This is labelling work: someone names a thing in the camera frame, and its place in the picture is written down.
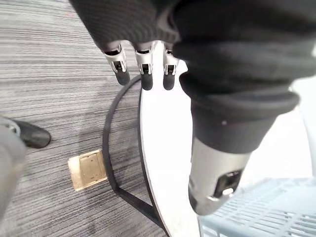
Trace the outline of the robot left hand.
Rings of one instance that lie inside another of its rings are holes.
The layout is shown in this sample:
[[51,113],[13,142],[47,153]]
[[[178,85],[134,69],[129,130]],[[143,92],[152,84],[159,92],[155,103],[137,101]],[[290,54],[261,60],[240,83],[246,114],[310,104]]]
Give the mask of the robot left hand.
[[193,119],[189,200],[198,215],[220,208],[250,154],[316,73],[313,0],[74,0],[97,46],[168,41],[186,62],[179,77]]

